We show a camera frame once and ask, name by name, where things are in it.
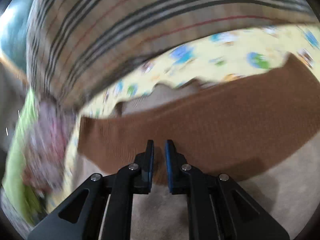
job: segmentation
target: beige plaid cloth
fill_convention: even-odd
[[[318,22],[306,0],[34,0],[27,76],[38,95],[79,109],[179,44],[239,28]]]

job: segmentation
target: teal surface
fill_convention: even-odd
[[[27,21],[32,2],[12,0],[0,17],[0,48],[25,73]]]

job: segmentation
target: silver screw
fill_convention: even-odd
[[[191,170],[191,165],[190,164],[183,164],[181,166],[181,169],[183,169],[184,171],[190,171]]]
[[[92,181],[97,181],[97,180],[101,179],[101,175],[99,173],[92,174],[90,179]]]
[[[225,174],[225,173],[222,173],[222,174],[219,175],[219,179],[222,180],[222,181],[227,181],[229,179],[229,175]]]
[[[137,168],[139,168],[139,165],[137,163],[131,163],[129,165],[129,170],[135,171]]]

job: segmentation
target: brown cloth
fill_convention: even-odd
[[[320,85],[294,55],[281,68],[120,118],[81,119],[78,152],[106,173],[156,146],[154,182],[166,183],[164,143],[188,163],[237,180],[286,159],[320,129]]]

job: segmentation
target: yellow bedsheet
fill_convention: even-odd
[[[191,79],[228,82],[279,67],[291,52],[320,80],[320,25],[283,25],[211,35],[171,49],[98,94],[80,111],[65,159],[63,190],[48,198],[51,212],[70,193],[81,115],[107,118],[120,101],[148,95],[157,83],[179,87]]]

